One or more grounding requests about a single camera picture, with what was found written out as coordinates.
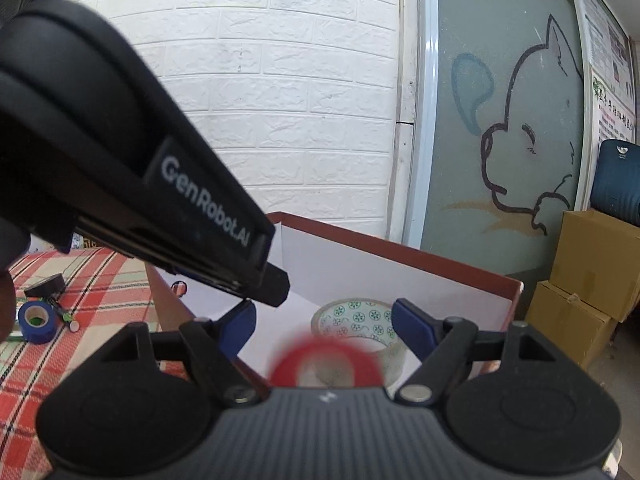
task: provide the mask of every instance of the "white logo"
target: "white logo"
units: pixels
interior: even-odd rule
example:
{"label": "white logo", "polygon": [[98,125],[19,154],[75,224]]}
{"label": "white logo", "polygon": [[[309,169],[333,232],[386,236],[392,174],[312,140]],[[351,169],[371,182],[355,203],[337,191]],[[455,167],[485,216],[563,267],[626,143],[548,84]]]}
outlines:
{"label": "white logo", "polygon": [[325,394],[318,396],[318,399],[322,400],[322,402],[325,402],[327,404],[329,404],[330,402],[334,402],[334,400],[337,398],[338,396],[333,392],[327,392]]}
{"label": "white logo", "polygon": [[216,204],[211,199],[211,193],[206,187],[199,187],[186,173],[179,173],[180,161],[173,155],[167,155],[162,161],[162,177],[169,183],[174,184],[178,193],[191,200],[197,208],[202,209],[212,222],[215,222],[225,233],[228,233],[234,240],[238,240],[243,247],[249,244],[251,232],[244,227],[236,232],[238,220],[225,214],[222,204]]}

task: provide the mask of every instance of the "cartoon animal drawing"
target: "cartoon animal drawing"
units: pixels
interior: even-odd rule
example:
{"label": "cartoon animal drawing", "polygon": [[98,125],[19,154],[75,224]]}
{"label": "cartoon animal drawing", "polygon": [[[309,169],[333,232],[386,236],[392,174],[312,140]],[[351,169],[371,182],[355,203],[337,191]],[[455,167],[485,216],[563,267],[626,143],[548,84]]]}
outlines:
{"label": "cartoon animal drawing", "polygon": [[463,53],[451,78],[463,123],[480,137],[482,182],[495,208],[529,216],[530,228],[547,235],[574,205],[582,144],[582,71],[562,28],[550,14],[543,42],[511,72],[503,117],[484,131],[476,112],[494,94],[491,71]]}

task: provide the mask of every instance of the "stacked cardboard boxes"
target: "stacked cardboard boxes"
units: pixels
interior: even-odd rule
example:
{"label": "stacked cardboard boxes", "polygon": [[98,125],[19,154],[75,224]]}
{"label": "stacked cardboard boxes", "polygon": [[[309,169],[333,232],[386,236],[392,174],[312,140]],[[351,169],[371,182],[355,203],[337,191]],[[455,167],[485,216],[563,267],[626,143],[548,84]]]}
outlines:
{"label": "stacked cardboard boxes", "polygon": [[640,299],[640,228],[598,211],[567,211],[548,282],[527,321],[583,368]]}

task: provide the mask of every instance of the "black outline drawing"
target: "black outline drawing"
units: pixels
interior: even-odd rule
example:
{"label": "black outline drawing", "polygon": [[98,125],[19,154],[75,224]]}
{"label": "black outline drawing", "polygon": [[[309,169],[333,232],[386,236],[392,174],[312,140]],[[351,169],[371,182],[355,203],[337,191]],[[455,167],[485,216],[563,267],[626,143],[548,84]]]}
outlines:
{"label": "black outline drawing", "polygon": [[[531,56],[532,54],[534,54],[535,52],[538,52],[540,50],[547,50],[549,48],[549,35],[551,34],[551,31],[553,31],[553,34],[556,37],[556,44],[558,45],[558,52],[555,52],[556,56],[558,56],[558,65],[560,66],[560,68],[562,69],[562,71],[564,72],[565,76],[568,76],[566,70],[564,69],[564,67],[562,66],[562,49],[560,48],[560,42],[558,41],[558,34],[556,33],[556,29],[560,32],[560,34],[562,34],[562,37],[564,38],[564,41],[567,45],[567,47],[569,48],[569,54],[571,55],[571,58],[574,62],[574,67],[575,67],[575,71],[578,74],[578,77],[580,78],[581,81],[584,81],[583,77],[582,77],[582,73],[580,72],[580,69],[578,68],[577,63],[575,62],[575,56],[574,53],[571,50],[571,47],[569,46],[569,42],[567,41],[567,38],[564,34],[564,32],[562,31],[562,28],[560,27],[560,25],[558,24],[558,22],[556,21],[556,19],[553,17],[552,14],[549,14],[549,18],[546,22],[546,38],[545,38],[545,43],[540,43],[537,45],[534,45],[532,47],[529,47],[527,50],[524,51],[524,53],[522,54],[522,56],[520,56],[520,59],[517,61],[515,67],[513,68],[513,72],[511,72],[511,79],[509,81],[509,87],[507,89],[507,98],[506,101],[504,103],[504,120],[501,123],[495,123],[492,124],[491,126],[489,126],[489,128],[484,132],[484,134],[482,134],[481,140],[480,140],[480,159],[481,159],[481,164],[482,164],[482,180],[484,181],[484,185],[489,189],[489,191],[491,191],[491,198],[492,201],[494,202],[494,205],[500,210],[500,211],[504,211],[506,213],[524,213],[524,214],[529,214],[531,215],[531,227],[536,230],[536,229],[540,229],[546,236],[547,232],[546,232],[546,226],[542,223],[542,222],[536,222],[535,218],[536,215],[538,214],[538,212],[540,211],[540,205],[542,204],[542,201],[545,198],[556,198],[558,200],[561,200],[562,202],[564,202],[564,204],[567,206],[568,209],[571,209],[571,205],[569,203],[569,201],[567,200],[567,198],[558,193],[558,189],[560,188],[560,186],[562,186],[562,184],[564,184],[564,182],[570,178],[572,176],[571,173],[566,174],[563,178],[562,178],[562,182],[553,190],[553,191],[545,191],[543,193],[540,194],[540,196],[537,198],[535,205],[533,206],[533,208],[529,208],[529,207],[515,207],[515,206],[509,206],[509,205],[505,205],[502,202],[500,202],[500,199],[498,198],[498,195],[506,195],[507,194],[507,189],[499,186],[498,184],[494,184],[493,182],[491,182],[491,180],[489,179],[488,175],[487,175],[487,171],[486,171],[486,162],[487,159],[489,158],[489,155],[491,155],[491,150],[494,144],[494,132],[496,131],[504,131],[504,132],[508,132],[509,131],[509,112],[510,112],[510,107],[511,107],[511,93],[513,92],[513,86],[516,82],[516,78],[518,76],[518,71],[520,70],[520,68],[522,67],[523,63],[525,62],[525,60],[527,59],[527,57]],[[533,132],[533,130],[531,129],[531,127],[528,124],[523,124],[522,125],[522,129],[523,131],[529,136],[529,138],[531,139],[532,142],[532,149],[529,150],[531,153],[535,154],[535,150],[534,150],[534,146],[535,146],[535,133]],[[572,163],[574,161],[574,146],[571,144],[571,149],[572,149]]]}

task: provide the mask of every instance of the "blue tape roll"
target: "blue tape roll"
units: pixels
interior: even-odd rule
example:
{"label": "blue tape roll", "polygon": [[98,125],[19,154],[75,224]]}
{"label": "blue tape roll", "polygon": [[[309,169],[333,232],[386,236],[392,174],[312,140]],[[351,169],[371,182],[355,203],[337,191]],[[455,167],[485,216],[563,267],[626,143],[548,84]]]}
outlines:
{"label": "blue tape roll", "polygon": [[44,301],[27,301],[18,310],[22,336],[36,345],[48,343],[56,335],[56,313]]}

